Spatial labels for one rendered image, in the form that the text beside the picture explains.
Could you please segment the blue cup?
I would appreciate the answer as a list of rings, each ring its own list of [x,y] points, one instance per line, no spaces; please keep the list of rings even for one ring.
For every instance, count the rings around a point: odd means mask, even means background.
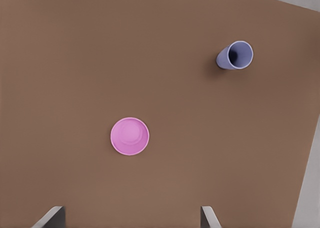
[[[254,52],[249,43],[235,41],[218,54],[216,63],[221,69],[242,70],[251,64],[253,57]]]

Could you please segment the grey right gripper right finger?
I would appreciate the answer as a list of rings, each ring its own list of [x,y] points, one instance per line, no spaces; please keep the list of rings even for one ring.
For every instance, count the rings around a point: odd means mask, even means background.
[[[200,228],[222,228],[211,206],[200,208]]]

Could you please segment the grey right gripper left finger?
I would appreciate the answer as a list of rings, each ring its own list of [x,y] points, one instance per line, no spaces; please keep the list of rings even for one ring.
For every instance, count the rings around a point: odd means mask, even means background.
[[[65,228],[65,207],[52,207],[31,228]]]

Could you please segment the pink bowl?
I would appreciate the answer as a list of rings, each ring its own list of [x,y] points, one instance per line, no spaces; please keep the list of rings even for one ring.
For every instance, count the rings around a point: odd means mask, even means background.
[[[148,146],[150,131],[138,118],[125,117],[117,121],[110,131],[110,142],[120,154],[133,156],[143,152]]]

